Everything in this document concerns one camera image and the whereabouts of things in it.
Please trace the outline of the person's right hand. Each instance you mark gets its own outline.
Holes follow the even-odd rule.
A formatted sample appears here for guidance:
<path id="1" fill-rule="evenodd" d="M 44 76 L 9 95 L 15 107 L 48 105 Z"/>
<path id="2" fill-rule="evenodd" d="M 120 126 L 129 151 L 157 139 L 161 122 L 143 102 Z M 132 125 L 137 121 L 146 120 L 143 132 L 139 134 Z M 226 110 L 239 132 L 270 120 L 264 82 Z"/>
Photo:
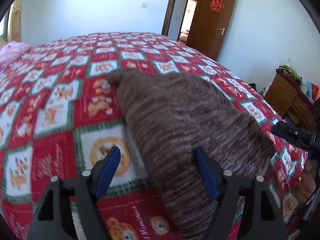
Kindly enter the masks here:
<path id="1" fill-rule="evenodd" d="M 300 174 L 300 181 L 297 190 L 297 199 L 300 204 L 307 204 L 310 200 L 313 200 L 313 193 L 316 188 L 315 180 L 311 174 L 312 163 L 310 159 L 306 159 L 304 163 L 304 169 Z"/>

